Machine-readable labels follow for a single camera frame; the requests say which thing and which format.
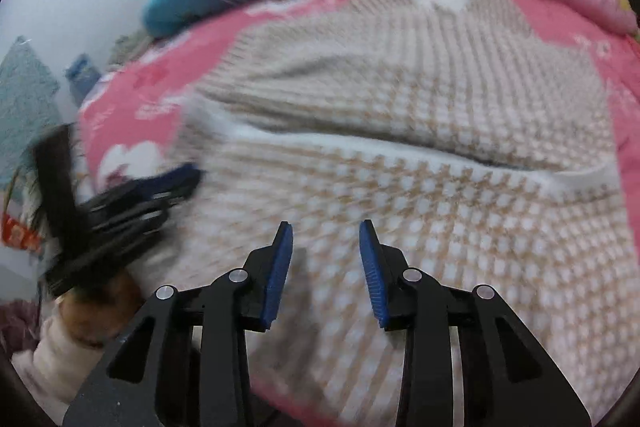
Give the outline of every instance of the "pink bedsheet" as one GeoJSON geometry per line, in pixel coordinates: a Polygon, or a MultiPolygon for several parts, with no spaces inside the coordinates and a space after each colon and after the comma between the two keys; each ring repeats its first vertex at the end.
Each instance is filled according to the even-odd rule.
{"type": "MultiPolygon", "coordinates": [[[[334,9],[345,0],[263,0],[193,27],[97,86],[80,113],[89,170],[103,190],[153,174],[180,123],[190,85],[217,64],[250,25],[334,9]]],[[[630,224],[640,239],[640,46],[608,34],[555,0],[514,0],[540,37],[590,52],[609,93],[630,224]]],[[[252,381],[254,390],[307,426],[336,427],[313,410],[252,381]]]]}

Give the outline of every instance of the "purple cloth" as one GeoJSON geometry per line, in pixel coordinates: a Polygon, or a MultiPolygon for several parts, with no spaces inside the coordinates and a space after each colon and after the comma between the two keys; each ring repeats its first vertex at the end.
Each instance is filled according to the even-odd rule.
{"type": "Polygon", "coordinates": [[[38,345],[36,303],[16,300],[0,304],[0,344],[7,356],[38,345]]]}

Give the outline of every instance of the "bed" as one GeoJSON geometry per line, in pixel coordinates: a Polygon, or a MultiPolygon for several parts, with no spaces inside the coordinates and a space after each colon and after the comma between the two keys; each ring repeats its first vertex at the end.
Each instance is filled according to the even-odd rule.
{"type": "MultiPolygon", "coordinates": [[[[188,113],[193,112],[193,107],[186,105],[192,100],[194,86],[203,78],[210,78],[211,71],[219,71],[221,64],[228,62],[230,50],[236,51],[238,38],[251,28],[269,22],[331,14],[349,7],[353,1],[257,0],[192,25],[123,70],[103,77],[82,105],[79,119],[95,188],[103,190],[128,177],[154,174],[164,168],[167,156],[175,160],[174,142],[180,136],[184,122],[189,120],[188,113]]],[[[640,46],[631,36],[624,35],[624,31],[615,34],[615,29],[621,28],[618,24],[621,19],[612,12],[604,13],[606,10],[594,15],[589,0],[511,1],[524,14],[527,27],[530,26],[537,38],[586,52],[593,61],[606,90],[626,212],[637,245],[640,239],[640,177],[636,169],[640,160],[640,136],[636,131],[640,123],[640,46]]],[[[191,217],[202,220],[197,214],[191,214],[191,217]]],[[[180,273],[175,269],[162,273],[162,267],[152,264],[154,269],[149,269],[150,265],[145,265],[145,269],[155,270],[157,277],[146,278],[145,283],[150,285],[146,288],[148,291],[153,290],[154,283],[164,282],[162,277],[167,273],[180,273]]],[[[191,276],[177,281],[176,285],[189,287],[191,283],[202,283],[196,279],[191,276]]],[[[254,373],[252,385],[256,392],[301,419],[305,425],[335,425],[336,420],[345,425],[373,425],[370,415],[380,410],[390,411],[389,417],[376,419],[380,425],[386,425],[385,422],[391,422],[394,410],[392,406],[380,409],[378,397],[367,398],[370,402],[376,401],[378,409],[369,403],[371,409],[365,413],[354,405],[357,402],[355,395],[338,401],[338,405],[321,403],[322,399],[318,400],[318,395],[313,393],[307,393],[307,398],[311,396],[311,399],[300,401],[295,389],[283,385],[277,375],[274,377],[268,372],[254,373]]],[[[602,402],[613,403],[622,392],[616,388],[611,396],[601,397],[602,402]]],[[[595,413],[594,419],[600,420],[605,413],[595,413]]]]}

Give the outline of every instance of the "yellow flower print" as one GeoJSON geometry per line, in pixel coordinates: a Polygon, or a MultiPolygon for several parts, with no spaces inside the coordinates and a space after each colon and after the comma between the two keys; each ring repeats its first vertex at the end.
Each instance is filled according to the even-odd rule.
{"type": "Polygon", "coordinates": [[[631,4],[629,0],[618,0],[618,6],[620,6],[624,11],[631,11],[631,4]]]}

